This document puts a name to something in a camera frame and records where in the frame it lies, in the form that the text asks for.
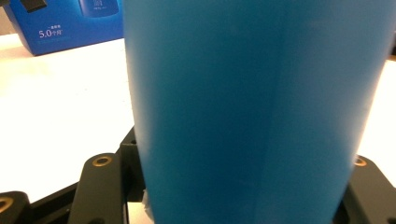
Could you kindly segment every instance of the product packaging box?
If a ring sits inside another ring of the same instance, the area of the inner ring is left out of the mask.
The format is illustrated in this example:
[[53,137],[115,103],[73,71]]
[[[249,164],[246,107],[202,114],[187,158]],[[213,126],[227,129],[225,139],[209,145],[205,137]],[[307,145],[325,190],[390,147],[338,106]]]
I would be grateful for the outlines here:
[[122,38],[122,0],[10,0],[6,13],[34,55]]

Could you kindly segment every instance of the screw hole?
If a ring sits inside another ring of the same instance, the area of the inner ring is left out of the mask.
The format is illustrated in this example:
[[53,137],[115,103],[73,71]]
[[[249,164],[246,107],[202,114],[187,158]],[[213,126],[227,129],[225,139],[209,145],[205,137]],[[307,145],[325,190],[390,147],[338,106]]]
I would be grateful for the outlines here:
[[111,160],[112,160],[111,157],[108,157],[108,156],[99,157],[99,158],[96,158],[92,162],[92,165],[93,166],[106,166],[109,163],[111,163]]
[[9,197],[0,197],[0,213],[6,211],[12,204],[14,200]]
[[364,161],[361,158],[357,158],[356,161],[355,161],[355,165],[357,165],[357,166],[366,166],[367,165],[367,161]]
[[388,224],[396,224],[396,217],[388,218]]

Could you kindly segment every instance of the black metal frame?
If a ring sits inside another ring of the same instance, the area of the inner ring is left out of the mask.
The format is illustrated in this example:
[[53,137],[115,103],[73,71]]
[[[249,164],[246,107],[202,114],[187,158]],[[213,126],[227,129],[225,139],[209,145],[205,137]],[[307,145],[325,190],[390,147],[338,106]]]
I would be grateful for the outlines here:
[[[76,184],[35,203],[23,192],[0,193],[0,223],[125,224],[127,202],[142,202],[145,188],[132,128],[115,154],[87,160]],[[358,157],[332,223],[396,224],[396,190],[372,161]]]

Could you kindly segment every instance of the white table surface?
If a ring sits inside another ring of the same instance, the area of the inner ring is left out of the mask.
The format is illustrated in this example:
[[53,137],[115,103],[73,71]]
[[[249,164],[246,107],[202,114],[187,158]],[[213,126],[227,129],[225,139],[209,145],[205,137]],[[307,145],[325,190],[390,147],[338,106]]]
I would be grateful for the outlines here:
[[[35,202],[77,182],[84,162],[115,152],[133,125],[123,39],[34,57],[17,35],[0,36],[0,192],[21,190]],[[359,154],[396,187],[394,61],[385,63]],[[150,223],[140,203],[130,206],[136,223]]]

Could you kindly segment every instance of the blue cylinder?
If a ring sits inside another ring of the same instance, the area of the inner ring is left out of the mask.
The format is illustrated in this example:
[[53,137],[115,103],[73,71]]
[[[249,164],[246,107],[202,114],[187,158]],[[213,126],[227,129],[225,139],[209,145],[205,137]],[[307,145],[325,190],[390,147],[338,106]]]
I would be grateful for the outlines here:
[[128,0],[135,134],[157,224],[331,222],[394,0]]

